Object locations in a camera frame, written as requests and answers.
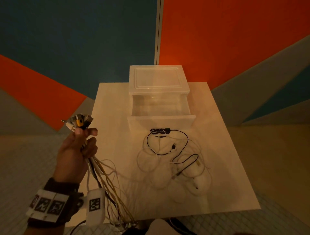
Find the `teal triangle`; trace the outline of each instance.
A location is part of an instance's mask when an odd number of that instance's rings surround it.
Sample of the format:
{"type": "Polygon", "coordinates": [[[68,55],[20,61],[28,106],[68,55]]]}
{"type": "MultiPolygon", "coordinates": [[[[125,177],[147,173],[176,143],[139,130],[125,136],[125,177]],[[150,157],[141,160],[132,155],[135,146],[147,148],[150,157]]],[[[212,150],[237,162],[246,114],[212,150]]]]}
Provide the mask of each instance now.
{"type": "Polygon", "coordinates": [[[310,65],[243,122],[265,116],[308,99],[310,99],[310,65]]]}

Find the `dark teal wall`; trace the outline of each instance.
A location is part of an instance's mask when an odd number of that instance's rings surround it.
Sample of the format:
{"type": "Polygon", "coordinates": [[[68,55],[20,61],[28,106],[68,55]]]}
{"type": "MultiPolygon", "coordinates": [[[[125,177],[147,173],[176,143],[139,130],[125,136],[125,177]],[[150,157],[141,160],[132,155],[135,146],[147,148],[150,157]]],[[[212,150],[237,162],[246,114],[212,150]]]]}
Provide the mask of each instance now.
{"type": "Polygon", "coordinates": [[[92,99],[154,64],[156,0],[2,0],[0,54],[92,99]]]}
{"type": "Polygon", "coordinates": [[[262,117],[308,99],[310,99],[310,65],[243,122],[262,117]]]}

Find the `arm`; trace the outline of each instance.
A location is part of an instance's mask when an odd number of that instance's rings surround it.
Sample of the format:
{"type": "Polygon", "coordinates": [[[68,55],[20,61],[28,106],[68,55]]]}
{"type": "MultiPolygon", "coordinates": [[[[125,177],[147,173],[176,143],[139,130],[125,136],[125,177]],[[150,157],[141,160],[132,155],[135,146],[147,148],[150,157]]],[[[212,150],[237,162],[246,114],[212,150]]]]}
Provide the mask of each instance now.
{"type": "MultiPolygon", "coordinates": [[[[82,145],[90,135],[97,136],[97,129],[82,130],[77,128],[62,143],[58,155],[53,179],[57,183],[80,184],[87,172],[87,159],[97,152],[96,138],[87,140],[87,146],[81,151],[82,145]]],[[[24,235],[61,235],[64,233],[64,224],[55,224],[30,218],[24,235]],[[45,228],[38,228],[34,224],[44,223],[45,228]]]]}

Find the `storage box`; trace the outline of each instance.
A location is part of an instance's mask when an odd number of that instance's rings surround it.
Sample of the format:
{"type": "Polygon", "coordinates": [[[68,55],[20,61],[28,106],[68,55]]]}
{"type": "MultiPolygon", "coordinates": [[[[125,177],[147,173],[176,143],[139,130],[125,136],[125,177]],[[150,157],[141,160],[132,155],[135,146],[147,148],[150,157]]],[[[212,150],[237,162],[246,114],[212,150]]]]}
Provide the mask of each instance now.
{"type": "Polygon", "coordinates": [[[196,117],[190,113],[188,93],[181,65],[130,66],[130,129],[188,129],[196,117]]]}

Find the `floor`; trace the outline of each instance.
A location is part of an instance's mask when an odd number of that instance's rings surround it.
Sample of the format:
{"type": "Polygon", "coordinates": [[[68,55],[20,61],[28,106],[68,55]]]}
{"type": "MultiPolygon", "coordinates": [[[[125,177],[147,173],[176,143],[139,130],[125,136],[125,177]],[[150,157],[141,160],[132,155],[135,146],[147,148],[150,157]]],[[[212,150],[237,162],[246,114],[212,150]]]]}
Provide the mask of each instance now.
{"type": "MultiPolygon", "coordinates": [[[[309,126],[230,127],[229,133],[256,191],[261,210],[179,218],[197,234],[310,234],[309,126]]],[[[0,231],[22,234],[25,212],[55,167],[65,135],[0,136],[0,231]]],[[[66,228],[69,235],[71,228],[66,228]]],[[[119,234],[109,225],[75,234],[119,234]]]]}

